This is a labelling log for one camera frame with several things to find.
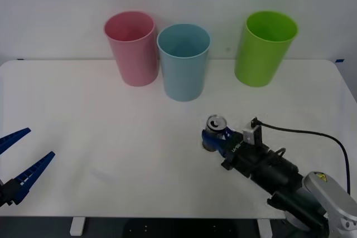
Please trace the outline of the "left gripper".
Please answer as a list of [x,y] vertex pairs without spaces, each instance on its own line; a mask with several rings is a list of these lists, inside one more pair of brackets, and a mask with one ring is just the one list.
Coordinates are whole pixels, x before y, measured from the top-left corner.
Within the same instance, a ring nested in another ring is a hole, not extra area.
[[[0,138],[0,154],[4,153],[21,138],[31,132],[30,128],[24,128]],[[20,204],[29,193],[40,175],[54,158],[55,153],[50,152],[41,158],[30,168],[23,171],[17,177],[10,179],[5,184],[0,180],[0,206],[4,204]]]

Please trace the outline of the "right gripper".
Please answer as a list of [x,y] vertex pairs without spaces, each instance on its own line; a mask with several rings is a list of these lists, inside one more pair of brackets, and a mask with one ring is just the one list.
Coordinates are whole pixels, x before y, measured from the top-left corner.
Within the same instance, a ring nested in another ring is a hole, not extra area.
[[202,146],[209,152],[218,152],[223,158],[222,167],[226,170],[236,169],[249,178],[265,176],[277,177],[273,163],[274,153],[262,141],[262,132],[253,133],[254,144],[244,141],[244,135],[229,127],[219,132],[203,130]]

